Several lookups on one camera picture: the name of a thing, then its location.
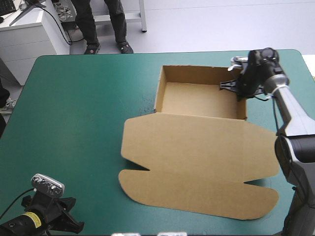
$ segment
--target gray floor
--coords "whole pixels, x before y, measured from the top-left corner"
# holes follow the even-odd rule
[[[125,12],[139,10],[137,0],[122,0]],[[92,0],[95,15],[106,11]],[[127,26],[135,53],[251,50],[264,47],[296,49],[315,55],[315,0],[145,0],[148,32],[140,23]],[[111,26],[98,26],[100,54],[119,53]],[[72,39],[82,37],[79,30]],[[71,54],[82,54],[84,41]],[[315,58],[309,65],[314,65]],[[5,85],[13,99],[21,87]]]

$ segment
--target white cabinet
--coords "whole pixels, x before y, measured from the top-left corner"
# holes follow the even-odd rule
[[[43,4],[55,17],[64,34],[51,0],[46,0]],[[33,9],[9,26],[20,13],[18,10],[0,24],[0,58],[17,81],[24,85],[37,57],[69,54],[70,47],[52,17],[40,8]]]

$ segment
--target black pants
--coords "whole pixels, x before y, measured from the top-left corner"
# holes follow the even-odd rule
[[[9,91],[2,87],[2,83],[0,80],[0,107],[5,106],[6,100],[9,98],[9,96],[10,96]],[[5,121],[2,115],[0,115],[0,137],[4,131],[4,128],[5,128]]]
[[[88,45],[97,44],[97,35],[95,22],[92,15],[92,9],[90,6],[90,0],[71,0],[77,16],[75,18],[75,23],[81,30],[84,39],[87,41]],[[126,42],[126,18],[124,14],[124,9],[120,0],[104,0],[108,9],[109,15],[112,22],[112,26],[115,31],[115,39],[117,43]]]

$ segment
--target table surface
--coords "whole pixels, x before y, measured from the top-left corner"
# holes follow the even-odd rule
[[[114,232],[270,235],[282,229],[293,191],[282,173],[256,184],[276,189],[279,202],[251,221],[191,213],[132,201],[118,173],[136,168],[120,155],[124,121],[153,112],[162,65],[229,66],[248,52],[43,56],[37,59],[0,140],[0,211],[30,188],[36,173],[65,184],[82,235]],[[291,90],[315,118],[315,84],[301,54],[280,51]],[[248,121],[275,131],[272,103],[248,100]],[[23,211],[16,204],[3,218]]]

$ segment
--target cardboard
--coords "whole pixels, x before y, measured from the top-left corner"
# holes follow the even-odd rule
[[[277,203],[273,189],[244,182],[274,176],[275,134],[246,122],[246,101],[219,90],[227,68],[163,66],[155,113],[125,122],[122,156],[150,171],[123,170],[133,200],[235,219]]]
[[[273,189],[159,171],[123,170],[123,190],[134,201],[240,220],[257,219],[276,205]]]
[[[155,112],[246,119],[246,100],[237,102],[235,93],[219,90],[228,80],[233,76],[225,67],[163,66]]]

